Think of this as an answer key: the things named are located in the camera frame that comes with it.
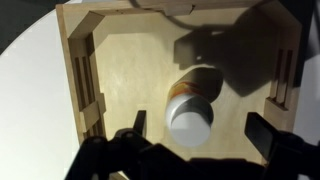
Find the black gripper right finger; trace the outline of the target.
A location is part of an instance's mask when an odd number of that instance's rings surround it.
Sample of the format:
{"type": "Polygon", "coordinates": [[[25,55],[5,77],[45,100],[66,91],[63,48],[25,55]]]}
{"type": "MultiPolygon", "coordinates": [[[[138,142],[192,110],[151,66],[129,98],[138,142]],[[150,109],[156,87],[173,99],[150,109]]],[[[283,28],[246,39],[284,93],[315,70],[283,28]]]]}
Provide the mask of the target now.
{"type": "Polygon", "coordinates": [[[269,160],[280,132],[256,112],[247,114],[244,133],[265,160],[269,160]]]}

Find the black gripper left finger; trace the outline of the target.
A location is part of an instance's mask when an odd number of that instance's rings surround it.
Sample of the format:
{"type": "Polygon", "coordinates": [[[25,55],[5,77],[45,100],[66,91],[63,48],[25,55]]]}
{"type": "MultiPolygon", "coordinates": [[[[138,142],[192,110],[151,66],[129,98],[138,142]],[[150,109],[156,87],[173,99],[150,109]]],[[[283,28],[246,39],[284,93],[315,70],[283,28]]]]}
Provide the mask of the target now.
{"type": "Polygon", "coordinates": [[[133,129],[141,136],[146,135],[146,117],[147,111],[139,110],[134,121],[133,129]]]}

